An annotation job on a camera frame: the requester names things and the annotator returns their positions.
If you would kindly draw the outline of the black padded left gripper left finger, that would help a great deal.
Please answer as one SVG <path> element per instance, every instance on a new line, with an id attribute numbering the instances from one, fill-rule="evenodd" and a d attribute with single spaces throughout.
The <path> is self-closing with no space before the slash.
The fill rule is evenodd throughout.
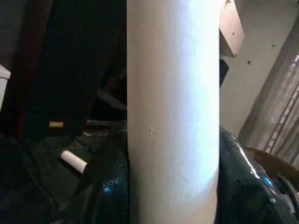
<path id="1" fill-rule="evenodd" d="M 74 193 L 76 224 L 128 223 L 128 139 L 126 131 L 111 132 L 93 147 Z"/>

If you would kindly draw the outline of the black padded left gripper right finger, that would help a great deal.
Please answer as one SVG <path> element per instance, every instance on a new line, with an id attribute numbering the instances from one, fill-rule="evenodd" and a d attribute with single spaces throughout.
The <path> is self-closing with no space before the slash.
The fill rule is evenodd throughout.
<path id="1" fill-rule="evenodd" d="M 220 127 L 218 224 L 297 224 L 299 171 Z"/>

